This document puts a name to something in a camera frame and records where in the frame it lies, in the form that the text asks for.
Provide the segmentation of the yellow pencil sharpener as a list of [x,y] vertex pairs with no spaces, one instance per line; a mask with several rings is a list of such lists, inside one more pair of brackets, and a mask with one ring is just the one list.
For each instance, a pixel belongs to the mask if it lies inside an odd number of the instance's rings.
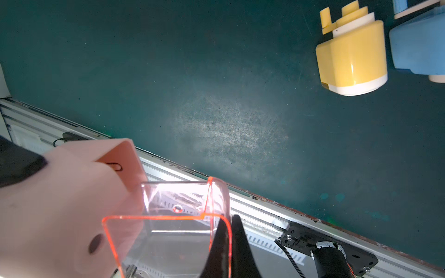
[[384,23],[358,1],[341,12],[333,22],[329,8],[320,11],[322,33],[333,36],[315,49],[321,84],[347,97],[373,92],[388,80]]

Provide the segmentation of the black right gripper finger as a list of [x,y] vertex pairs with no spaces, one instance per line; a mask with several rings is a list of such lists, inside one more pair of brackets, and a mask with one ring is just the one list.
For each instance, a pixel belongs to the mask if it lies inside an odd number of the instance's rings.
[[250,244],[239,215],[232,216],[232,235],[224,221],[220,221],[202,278],[260,278]]

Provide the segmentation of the blue pencil sharpener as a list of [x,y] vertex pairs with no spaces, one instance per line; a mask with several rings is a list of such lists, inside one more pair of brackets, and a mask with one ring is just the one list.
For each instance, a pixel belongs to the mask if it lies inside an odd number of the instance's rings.
[[445,82],[445,2],[393,1],[389,40],[395,68]]

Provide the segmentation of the red transparent tray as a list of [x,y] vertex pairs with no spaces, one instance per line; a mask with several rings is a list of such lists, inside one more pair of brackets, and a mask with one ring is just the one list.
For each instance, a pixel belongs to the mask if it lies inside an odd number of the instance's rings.
[[119,278],[229,278],[232,229],[225,182],[143,182],[102,225]]

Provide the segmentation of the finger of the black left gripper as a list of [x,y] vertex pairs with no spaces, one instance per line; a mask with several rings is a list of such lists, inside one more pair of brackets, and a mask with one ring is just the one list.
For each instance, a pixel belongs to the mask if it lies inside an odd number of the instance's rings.
[[42,170],[48,161],[1,137],[1,188],[20,183]]

